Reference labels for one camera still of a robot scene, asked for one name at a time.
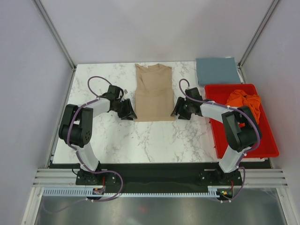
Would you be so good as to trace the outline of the beige t shirt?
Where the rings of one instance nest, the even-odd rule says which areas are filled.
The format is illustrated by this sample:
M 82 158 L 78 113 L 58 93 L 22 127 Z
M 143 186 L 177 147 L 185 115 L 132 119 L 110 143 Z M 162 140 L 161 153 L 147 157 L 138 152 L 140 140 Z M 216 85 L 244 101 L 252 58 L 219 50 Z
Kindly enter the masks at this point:
M 135 69 L 135 121 L 174 121 L 172 68 L 163 64 L 147 67 L 135 64 Z

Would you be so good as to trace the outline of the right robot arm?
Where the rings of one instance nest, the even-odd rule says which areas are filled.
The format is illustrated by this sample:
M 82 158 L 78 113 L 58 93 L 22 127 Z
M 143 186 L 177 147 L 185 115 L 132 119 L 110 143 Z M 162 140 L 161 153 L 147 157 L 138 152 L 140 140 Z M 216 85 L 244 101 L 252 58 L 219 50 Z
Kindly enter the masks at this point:
M 226 184 L 239 174 L 242 158 L 260 145 L 261 131 L 248 106 L 233 107 L 204 100 L 197 88 L 186 89 L 185 97 L 179 97 L 171 116 L 190 120 L 191 115 L 207 117 L 223 124 L 227 148 L 211 179 Z

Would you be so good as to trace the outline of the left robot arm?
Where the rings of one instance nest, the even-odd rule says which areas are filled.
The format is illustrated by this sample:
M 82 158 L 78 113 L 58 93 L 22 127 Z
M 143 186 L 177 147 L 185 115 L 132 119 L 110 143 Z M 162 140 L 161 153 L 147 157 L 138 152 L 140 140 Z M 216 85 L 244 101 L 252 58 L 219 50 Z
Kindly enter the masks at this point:
M 79 163 L 76 185 L 100 185 L 105 175 L 101 172 L 101 163 L 96 158 L 90 140 L 93 119 L 103 113 L 116 112 L 121 120 L 135 120 L 131 101 L 125 97 L 125 91 L 114 85 L 96 99 L 81 106 L 68 104 L 65 107 L 59 128 L 59 138 L 73 149 Z

